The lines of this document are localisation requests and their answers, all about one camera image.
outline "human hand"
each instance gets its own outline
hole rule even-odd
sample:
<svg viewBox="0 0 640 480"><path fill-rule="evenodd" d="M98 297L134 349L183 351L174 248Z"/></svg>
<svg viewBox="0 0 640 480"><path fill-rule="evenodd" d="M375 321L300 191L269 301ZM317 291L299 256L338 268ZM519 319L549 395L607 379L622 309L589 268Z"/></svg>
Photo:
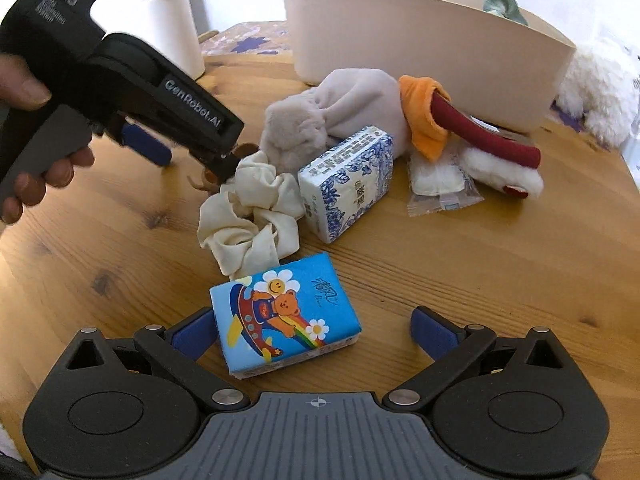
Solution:
<svg viewBox="0 0 640 480"><path fill-rule="evenodd" d="M21 57L0 54L0 101L13 108L37 110L49 99L49 90L33 76ZM93 163L94 154L87 146L57 160L42 175L21 173L15 179L15 197L5 199L2 204L2 222L16 223L22 216L23 206L42 202L47 184L57 188L66 187L74 177L74 166L89 167Z"/></svg>

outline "white fabric scrunchie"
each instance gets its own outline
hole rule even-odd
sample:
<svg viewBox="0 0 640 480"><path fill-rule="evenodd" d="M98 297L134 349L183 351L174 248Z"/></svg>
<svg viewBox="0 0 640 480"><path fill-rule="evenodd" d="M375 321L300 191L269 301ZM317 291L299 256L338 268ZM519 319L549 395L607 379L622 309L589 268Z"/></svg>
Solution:
<svg viewBox="0 0 640 480"><path fill-rule="evenodd" d="M264 152L243 158L236 174L200 207L198 241L232 280L277 267L300 248L305 214L290 173L276 174Z"/></svg>

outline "table surface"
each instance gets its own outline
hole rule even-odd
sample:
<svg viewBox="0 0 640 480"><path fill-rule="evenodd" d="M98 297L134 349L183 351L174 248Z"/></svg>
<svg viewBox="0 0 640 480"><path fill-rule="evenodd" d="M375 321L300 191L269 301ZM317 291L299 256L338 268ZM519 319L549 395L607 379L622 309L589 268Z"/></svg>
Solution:
<svg viewBox="0 0 640 480"><path fill-rule="evenodd" d="M207 58L201 84L257 141L264 108L306 87L287 54ZM302 227L298 257L328 251L362 322L359 342L242 382L242 389L380 396L431 361L412 343L409 317L426 304L499 335L550 326L609 412L600 480L640 470L640 196L617 153L547 121L532 133L546 189L519 202L481 187L484 202L409 218L408 177L330 246ZM25 450L20 420L37 387L83 326L125 337L169 326L209 304L225 281L196 240L206 195L183 149L156 168L108 139L96 165L7 229L0 241L0 418ZM219 348L202 358L226 376Z"/></svg>

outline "crosshair symbol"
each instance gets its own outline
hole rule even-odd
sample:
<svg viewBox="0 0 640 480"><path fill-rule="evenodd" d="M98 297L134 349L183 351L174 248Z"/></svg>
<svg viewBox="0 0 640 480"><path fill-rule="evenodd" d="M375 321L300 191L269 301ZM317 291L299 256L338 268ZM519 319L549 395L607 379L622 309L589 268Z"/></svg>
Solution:
<svg viewBox="0 0 640 480"><path fill-rule="evenodd" d="M328 400L324 400L322 397L316 397L313 400L310 400L307 404L311 404L314 408L324 408L326 405L330 404Z"/></svg>

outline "tissue pack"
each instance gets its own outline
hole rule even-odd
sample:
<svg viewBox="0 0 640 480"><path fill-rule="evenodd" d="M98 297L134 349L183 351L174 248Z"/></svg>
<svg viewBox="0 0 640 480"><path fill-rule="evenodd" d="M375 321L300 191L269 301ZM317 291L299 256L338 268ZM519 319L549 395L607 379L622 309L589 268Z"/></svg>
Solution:
<svg viewBox="0 0 640 480"><path fill-rule="evenodd" d="M387 192L393 139L367 126L298 172L310 229L330 244Z"/></svg>
<svg viewBox="0 0 640 480"><path fill-rule="evenodd" d="M325 253L210 290L229 373L253 377L357 341L358 318Z"/></svg>

